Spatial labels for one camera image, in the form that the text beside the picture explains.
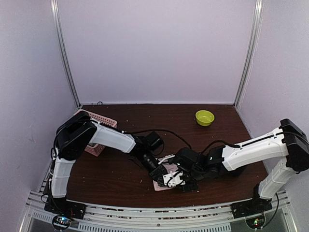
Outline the pink towel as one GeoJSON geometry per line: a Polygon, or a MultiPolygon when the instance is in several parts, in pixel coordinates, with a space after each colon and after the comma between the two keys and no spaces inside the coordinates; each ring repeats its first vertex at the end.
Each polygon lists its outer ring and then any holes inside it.
{"type": "Polygon", "coordinates": [[[167,172],[168,172],[168,176],[165,178],[163,177],[162,180],[160,180],[159,182],[156,182],[156,181],[153,181],[153,185],[154,185],[154,190],[155,191],[164,191],[164,190],[167,190],[167,189],[172,189],[172,188],[175,188],[176,187],[176,182],[175,180],[171,180],[168,185],[164,185],[164,180],[169,180],[169,178],[171,177],[171,174],[176,174],[178,172],[178,167],[176,164],[170,164],[169,163],[169,160],[171,158],[166,158],[166,157],[163,157],[163,158],[158,158],[157,161],[162,164],[167,172]]]}

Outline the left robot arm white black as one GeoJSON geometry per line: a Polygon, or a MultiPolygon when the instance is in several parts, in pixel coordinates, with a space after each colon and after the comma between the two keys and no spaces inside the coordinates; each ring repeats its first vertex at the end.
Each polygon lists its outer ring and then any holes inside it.
{"type": "Polygon", "coordinates": [[[78,112],[56,131],[51,148],[54,167],[49,186],[50,206],[60,215],[69,211],[66,201],[68,180],[73,164],[87,148],[110,147],[129,154],[141,163],[154,181],[160,182],[168,172],[153,152],[163,144],[154,131],[139,136],[136,132],[129,133],[101,124],[86,112],[78,112]]]}

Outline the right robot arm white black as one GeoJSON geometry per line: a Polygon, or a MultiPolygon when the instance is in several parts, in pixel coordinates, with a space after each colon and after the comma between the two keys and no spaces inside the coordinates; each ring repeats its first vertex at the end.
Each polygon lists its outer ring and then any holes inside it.
{"type": "Polygon", "coordinates": [[[221,141],[221,146],[207,146],[201,152],[185,147],[180,149],[173,163],[183,173],[186,183],[196,183],[221,175],[238,176],[252,163],[279,158],[267,176],[254,187],[248,210],[258,213],[288,180],[309,168],[309,141],[306,134],[291,120],[281,120],[281,125],[269,133],[238,144],[221,141]]]}

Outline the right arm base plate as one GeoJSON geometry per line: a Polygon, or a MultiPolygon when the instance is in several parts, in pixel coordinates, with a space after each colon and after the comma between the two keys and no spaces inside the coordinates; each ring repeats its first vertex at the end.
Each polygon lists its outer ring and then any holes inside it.
{"type": "Polygon", "coordinates": [[[248,217],[271,209],[271,200],[254,201],[251,199],[231,204],[231,211],[234,218],[248,217]]]}

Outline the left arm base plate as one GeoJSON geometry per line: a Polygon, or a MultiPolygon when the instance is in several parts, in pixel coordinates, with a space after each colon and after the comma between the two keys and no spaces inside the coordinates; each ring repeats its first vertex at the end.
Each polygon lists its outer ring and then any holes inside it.
{"type": "Polygon", "coordinates": [[[86,211],[86,205],[70,201],[50,202],[45,204],[44,210],[57,215],[64,215],[67,218],[83,219],[86,211]]]}

